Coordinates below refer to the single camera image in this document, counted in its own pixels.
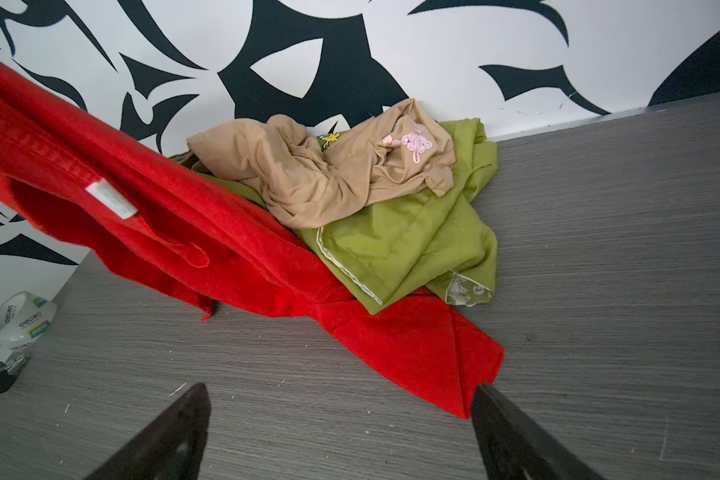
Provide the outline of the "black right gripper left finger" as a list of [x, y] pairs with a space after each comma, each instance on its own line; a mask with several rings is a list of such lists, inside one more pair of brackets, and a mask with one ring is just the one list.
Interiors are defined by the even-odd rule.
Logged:
[[196, 479], [210, 414], [207, 387], [197, 383], [86, 479]]

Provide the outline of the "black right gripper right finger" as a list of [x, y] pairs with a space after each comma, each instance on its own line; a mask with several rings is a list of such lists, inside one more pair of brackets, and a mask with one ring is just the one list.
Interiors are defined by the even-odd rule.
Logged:
[[489, 479], [600, 479], [490, 384], [475, 389], [471, 420]]

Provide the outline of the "red cloth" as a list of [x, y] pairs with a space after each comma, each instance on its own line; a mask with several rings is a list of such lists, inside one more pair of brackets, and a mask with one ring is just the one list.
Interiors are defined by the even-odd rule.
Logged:
[[215, 301], [310, 317], [360, 360], [468, 418], [504, 350], [417, 290], [370, 314], [266, 210], [201, 178], [0, 63], [0, 201], [93, 250], [113, 273], [211, 315]]

